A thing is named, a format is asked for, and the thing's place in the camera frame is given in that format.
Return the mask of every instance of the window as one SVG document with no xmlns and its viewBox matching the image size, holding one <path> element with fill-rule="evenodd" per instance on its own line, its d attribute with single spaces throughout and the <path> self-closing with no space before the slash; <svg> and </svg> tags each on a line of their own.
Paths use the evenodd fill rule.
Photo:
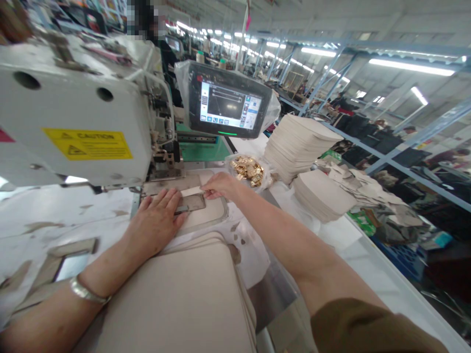
<svg viewBox="0 0 471 353">
<path fill-rule="evenodd" d="M 375 99 L 373 99 L 373 103 L 381 103 L 385 99 L 386 99 L 385 97 L 377 96 Z"/>
<path fill-rule="evenodd" d="M 363 98 L 364 96 L 366 96 L 366 92 L 358 90 L 355 98 Z"/>
</svg>

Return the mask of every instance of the yellow warning sticker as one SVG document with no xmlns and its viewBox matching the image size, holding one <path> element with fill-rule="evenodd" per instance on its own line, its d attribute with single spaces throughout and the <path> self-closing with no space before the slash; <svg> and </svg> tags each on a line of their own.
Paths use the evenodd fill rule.
<svg viewBox="0 0 471 353">
<path fill-rule="evenodd" d="M 132 159 L 122 132 L 50 128 L 43 131 L 69 160 Z"/>
</svg>

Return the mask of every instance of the monitor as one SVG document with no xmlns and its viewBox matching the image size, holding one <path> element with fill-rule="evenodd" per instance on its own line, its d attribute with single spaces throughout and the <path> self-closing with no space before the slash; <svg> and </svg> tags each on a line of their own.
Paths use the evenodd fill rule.
<svg viewBox="0 0 471 353">
<path fill-rule="evenodd" d="M 191 63 L 189 127 L 192 130 L 257 138 L 271 89 L 251 78 Z"/>
</svg>

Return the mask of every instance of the touchscreen display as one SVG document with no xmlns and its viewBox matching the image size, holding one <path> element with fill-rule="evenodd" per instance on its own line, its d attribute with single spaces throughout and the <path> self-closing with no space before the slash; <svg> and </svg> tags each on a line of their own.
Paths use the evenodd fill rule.
<svg viewBox="0 0 471 353">
<path fill-rule="evenodd" d="M 261 97 L 249 96 L 203 79 L 200 120 L 252 130 L 261 102 Z"/>
</svg>

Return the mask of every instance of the bracelet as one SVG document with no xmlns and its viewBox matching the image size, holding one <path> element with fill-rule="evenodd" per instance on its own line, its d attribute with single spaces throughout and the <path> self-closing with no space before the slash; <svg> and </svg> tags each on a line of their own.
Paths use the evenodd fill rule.
<svg viewBox="0 0 471 353">
<path fill-rule="evenodd" d="M 111 296 L 108 298 L 102 298 L 90 292 L 79 282 L 77 276 L 70 280 L 70 289 L 72 289 L 72 292 L 74 292 L 80 298 L 89 300 L 91 302 L 100 303 L 102 305 L 105 305 L 111 299 Z"/>
</svg>

